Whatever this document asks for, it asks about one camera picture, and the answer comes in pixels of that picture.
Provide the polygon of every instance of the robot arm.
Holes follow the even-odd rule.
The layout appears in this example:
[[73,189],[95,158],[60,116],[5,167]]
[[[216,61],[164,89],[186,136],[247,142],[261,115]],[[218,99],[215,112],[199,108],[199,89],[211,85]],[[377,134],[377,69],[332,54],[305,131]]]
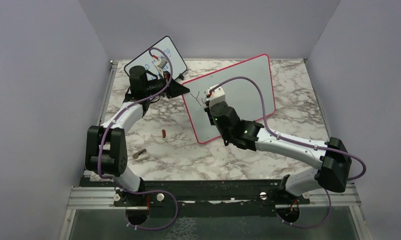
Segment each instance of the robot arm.
[[[304,139],[272,130],[276,135],[274,136],[262,124],[240,119],[235,109],[227,105],[222,87],[209,94],[214,87],[211,86],[205,92],[205,112],[208,113],[211,125],[217,127],[225,146],[233,144],[240,149],[277,153],[310,165],[312,168],[283,178],[282,191],[293,197],[319,188],[337,193],[345,191],[351,159],[342,154],[319,149],[329,147],[346,152],[342,141],[334,137],[329,142]],[[285,141],[280,137],[313,145],[314,148]]]
[[[164,58],[158,59],[157,65],[159,68],[167,64],[167,61],[164,61]],[[147,74],[154,76],[155,79],[148,80]],[[177,83],[174,79],[170,79],[171,74],[168,71],[161,71],[160,74],[163,78],[158,78],[143,66],[130,68],[130,87],[125,94],[121,109],[109,121],[103,123],[101,126],[93,125],[87,131],[86,169],[99,174],[98,162],[100,146],[102,145],[101,141],[107,127],[110,125],[110,130],[107,131],[105,136],[105,144],[101,153],[100,166],[102,175],[113,179],[121,187],[125,187],[133,192],[139,190],[141,178],[127,167],[126,133],[148,111],[151,104],[150,96],[157,94],[165,87],[166,89],[162,92],[161,96],[167,98],[174,98],[190,92],[187,87]]]

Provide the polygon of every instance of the white wall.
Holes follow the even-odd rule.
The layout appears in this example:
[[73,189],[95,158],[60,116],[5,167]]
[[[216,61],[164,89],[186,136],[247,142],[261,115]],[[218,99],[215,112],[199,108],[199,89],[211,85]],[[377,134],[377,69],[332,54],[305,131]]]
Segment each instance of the white wall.
[[368,166],[355,183],[373,239],[401,239],[401,0],[341,0],[307,69],[331,134]]
[[57,239],[109,59],[77,0],[0,0],[0,239]]
[[307,58],[339,0],[79,0],[111,59],[170,36],[184,58]]

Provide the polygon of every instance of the purple cable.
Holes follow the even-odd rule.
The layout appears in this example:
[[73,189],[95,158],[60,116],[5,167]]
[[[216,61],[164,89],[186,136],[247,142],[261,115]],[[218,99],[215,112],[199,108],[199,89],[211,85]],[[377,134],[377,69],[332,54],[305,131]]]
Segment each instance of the purple cable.
[[[172,78],[173,78],[173,65],[171,64],[170,59],[169,59],[168,56],[165,54],[165,52],[163,52],[162,50],[160,50],[160,49],[157,48],[157,47],[151,47],[151,48],[149,49],[149,54],[150,54],[152,57],[153,57],[153,55],[152,55],[152,53],[151,53],[152,50],[156,50],[156,51],[160,52],[160,53],[165,57],[165,59],[168,61],[168,64],[169,64],[169,76],[170,76],[168,82],[166,83],[166,85],[165,85],[159,92],[157,92],[157,93],[155,93],[155,94],[153,94],[153,95],[151,95],[151,96],[145,97],[145,98],[143,98],[143,99],[141,99],[141,100],[135,101],[135,102],[133,102],[132,104],[128,105],[126,108],[123,108],[123,109],[116,115],[116,117],[115,117],[113,120],[115,120],[115,121],[118,120],[118,119],[120,118],[120,116],[121,116],[125,111],[127,111],[129,108],[133,107],[134,105],[139,104],[139,103],[141,103],[141,102],[144,102],[144,101],[146,101],[146,100],[149,100],[149,99],[151,99],[151,98],[154,98],[154,97],[160,95],[160,94],[161,94],[163,91],[165,91],[165,89],[167,89],[168,86],[170,85],[171,80],[172,80]],[[108,125],[108,126],[106,127],[106,129],[105,129],[105,132],[103,133],[102,140],[100,141],[99,156],[97,156],[97,174],[99,175],[99,177],[100,177],[101,179],[112,179],[112,177],[110,177],[110,176],[104,176],[104,175],[102,174],[102,166],[101,166],[102,164],[101,164],[101,162],[102,162],[102,153],[103,153],[103,151],[104,151],[105,140],[106,140],[106,138],[107,138],[107,133],[108,133],[109,129],[111,129],[111,127],[112,127],[113,124],[114,124],[113,121],[111,121],[111,122],[109,123],[109,125]]]
[[[223,81],[222,83],[218,84],[217,86],[213,87],[213,88],[209,91],[209,93],[212,93],[215,89],[221,87],[222,85],[224,85],[224,84],[226,84],[226,83],[228,83],[228,82],[230,82],[230,81],[236,80],[236,79],[244,79],[244,80],[247,80],[247,81],[249,81],[250,83],[252,83],[252,84],[255,86],[256,90],[257,90],[258,93],[259,93],[259,97],[261,98],[262,116],[263,116],[263,119],[264,119],[265,129],[266,129],[271,135],[273,135],[274,137],[278,137],[278,134],[276,134],[275,132],[273,132],[273,131],[268,127],[267,115],[266,115],[266,106],[265,106],[263,94],[262,94],[262,92],[261,92],[261,90],[260,90],[260,87],[259,87],[252,79],[247,78],[247,77],[244,77],[244,76],[235,76],[235,77],[232,77],[232,78],[230,78],[230,79],[227,79],[227,80]],[[313,148],[315,147],[315,146],[312,145],[312,144],[304,143],[304,142],[301,142],[301,141],[296,141],[296,140],[293,140],[293,139],[290,139],[290,138],[287,138],[287,137],[284,137],[284,136],[280,136],[279,138],[280,138],[281,140],[287,141],[287,142],[289,142],[289,143],[297,144],[297,145],[304,146],[304,147],[307,147],[307,148],[312,148],[312,149],[313,149]],[[335,152],[335,153],[338,153],[338,154],[346,155],[346,156],[348,156],[348,157],[350,157],[350,158],[353,158],[353,159],[357,160],[357,161],[362,165],[362,172],[361,172],[360,174],[356,175],[356,176],[353,176],[353,177],[348,178],[348,181],[361,178],[362,176],[364,176],[364,174],[365,174],[366,171],[367,171],[367,167],[366,167],[366,164],[364,163],[364,161],[361,160],[359,157],[357,157],[357,156],[355,156],[355,155],[352,155],[352,154],[350,154],[350,153],[348,153],[348,152],[345,152],[345,151],[341,151],[341,150],[337,150],[337,149],[333,149],[333,148],[325,147],[325,146],[318,146],[317,149],[325,150],[325,151],[331,151],[331,152]]]
[[327,215],[325,216],[325,218],[323,220],[321,220],[319,223],[311,225],[311,226],[304,226],[304,225],[298,225],[298,224],[293,224],[293,223],[291,224],[290,222],[283,220],[283,218],[279,214],[277,214],[277,217],[281,220],[282,223],[289,225],[291,227],[299,228],[299,229],[312,229],[312,228],[316,228],[318,226],[323,225],[324,223],[326,223],[329,220],[330,214],[332,213],[332,201],[330,200],[330,194],[326,189],[324,189],[324,191],[327,194],[327,198],[328,198],[328,212],[327,212]]
[[177,199],[174,195],[171,194],[171,192],[169,191],[164,191],[164,190],[151,190],[151,191],[141,191],[141,192],[135,192],[135,191],[130,191],[127,188],[124,188],[124,191],[131,193],[131,194],[135,194],[135,195],[143,195],[143,194],[152,194],[152,193],[163,193],[163,194],[168,194],[171,196],[171,198],[174,200],[175,203],[175,214],[174,217],[171,219],[171,221],[163,226],[160,227],[144,227],[144,226],[135,226],[133,224],[130,223],[129,221],[129,217],[128,214],[125,213],[125,219],[127,220],[128,224],[136,229],[143,229],[143,230],[161,230],[161,229],[165,229],[168,228],[171,224],[173,224],[176,219],[177,219],[177,215],[179,214],[179,204],[177,202]]

